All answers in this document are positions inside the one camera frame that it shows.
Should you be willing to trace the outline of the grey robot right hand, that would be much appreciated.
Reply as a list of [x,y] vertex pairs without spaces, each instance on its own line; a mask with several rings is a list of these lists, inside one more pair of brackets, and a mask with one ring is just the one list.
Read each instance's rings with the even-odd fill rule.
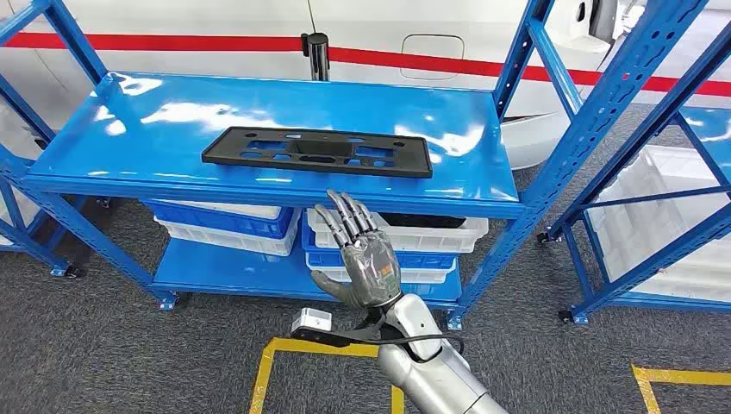
[[334,281],[316,270],[311,272],[311,278],[321,290],[353,308],[376,308],[396,302],[403,295],[401,269],[389,237],[360,201],[331,189],[327,196],[341,219],[336,220],[322,204],[317,204],[315,210],[340,248],[350,282]]

